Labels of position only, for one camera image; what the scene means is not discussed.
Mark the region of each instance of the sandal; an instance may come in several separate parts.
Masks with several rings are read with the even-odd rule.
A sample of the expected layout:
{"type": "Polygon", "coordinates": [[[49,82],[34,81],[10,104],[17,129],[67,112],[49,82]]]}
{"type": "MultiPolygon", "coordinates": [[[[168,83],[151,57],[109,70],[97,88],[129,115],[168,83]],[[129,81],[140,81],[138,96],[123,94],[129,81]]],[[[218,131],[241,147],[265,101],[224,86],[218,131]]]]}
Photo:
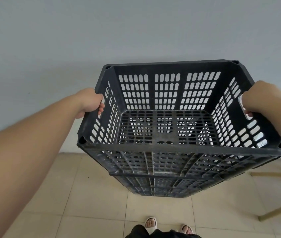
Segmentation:
{"type": "Polygon", "coordinates": [[[189,225],[186,225],[186,224],[182,225],[182,227],[181,227],[181,233],[186,234],[185,232],[183,232],[183,228],[184,228],[185,226],[188,226],[188,229],[191,230],[191,234],[194,234],[193,229],[192,229],[189,225]]]}
{"type": "Polygon", "coordinates": [[[145,221],[145,224],[144,224],[144,227],[145,227],[145,229],[147,230],[147,232],[148,232],[149,234],[153,233],[153,232],[157,229],[157,220],[156,220],[155,217],[149,217],[149,218],[145,221]],[[149,219],[154,219],[154,220],[155,220],[155,226],[149,227],[149,228],[145,227],[145,224],[147,223],[147,221],[148,221],[149,219]]]}

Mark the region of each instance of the person's right arm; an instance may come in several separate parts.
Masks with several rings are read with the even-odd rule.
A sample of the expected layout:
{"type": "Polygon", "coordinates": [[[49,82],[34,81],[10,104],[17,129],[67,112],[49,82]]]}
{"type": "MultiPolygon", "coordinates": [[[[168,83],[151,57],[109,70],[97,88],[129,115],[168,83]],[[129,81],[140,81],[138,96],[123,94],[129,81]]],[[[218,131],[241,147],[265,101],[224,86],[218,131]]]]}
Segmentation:
{"type": "Polygon", "coordinates": [[[250,116],[252,112],[264,115],[281,136],[281,90],[276,85],[257,81],[243,93],[242,103],[250,116]]]}

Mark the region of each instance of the person's left hand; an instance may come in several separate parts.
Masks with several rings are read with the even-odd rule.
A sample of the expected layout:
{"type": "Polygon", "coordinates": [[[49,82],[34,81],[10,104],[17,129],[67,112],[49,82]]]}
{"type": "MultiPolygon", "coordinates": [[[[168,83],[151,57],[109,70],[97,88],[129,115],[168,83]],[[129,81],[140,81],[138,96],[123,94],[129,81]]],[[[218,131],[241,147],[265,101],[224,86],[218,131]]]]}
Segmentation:
{"type": "Polygon", "coordinates": [[[74,95],[81,103],[82,109],[76,115],[76,119],[80,119],[84,116],[85,112],[92,112],[99,108],[98,115],[100,115],[105,108],[105,104],[102,103],[103,94],[96,94],[94,88],[85,88],[80,90],[74,95]]]}

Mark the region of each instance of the stack of crates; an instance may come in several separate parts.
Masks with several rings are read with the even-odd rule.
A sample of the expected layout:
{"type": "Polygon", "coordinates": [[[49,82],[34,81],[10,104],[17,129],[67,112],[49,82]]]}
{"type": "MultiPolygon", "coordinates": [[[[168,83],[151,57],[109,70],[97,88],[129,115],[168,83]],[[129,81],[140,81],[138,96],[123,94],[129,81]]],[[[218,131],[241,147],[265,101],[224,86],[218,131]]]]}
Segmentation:
{"type": "Polygon", "coordinates": [[[135,194],[193,195],[281,157],[272,124],[244,114],[253,84],[238,61],[106,65],[78,146],[135,194]]]}

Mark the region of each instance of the person's left arm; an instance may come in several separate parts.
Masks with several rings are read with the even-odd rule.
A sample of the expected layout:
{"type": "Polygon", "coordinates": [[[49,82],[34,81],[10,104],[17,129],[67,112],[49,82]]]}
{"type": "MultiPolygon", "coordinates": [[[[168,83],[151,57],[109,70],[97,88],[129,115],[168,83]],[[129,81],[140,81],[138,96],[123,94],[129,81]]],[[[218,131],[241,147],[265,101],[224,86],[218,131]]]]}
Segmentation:
{"type": "Polygon", "coordinates": [[[0,132],[0,237],[40,187],[75,118],[103,112],[102,99],[86,88],[0,132]]]}

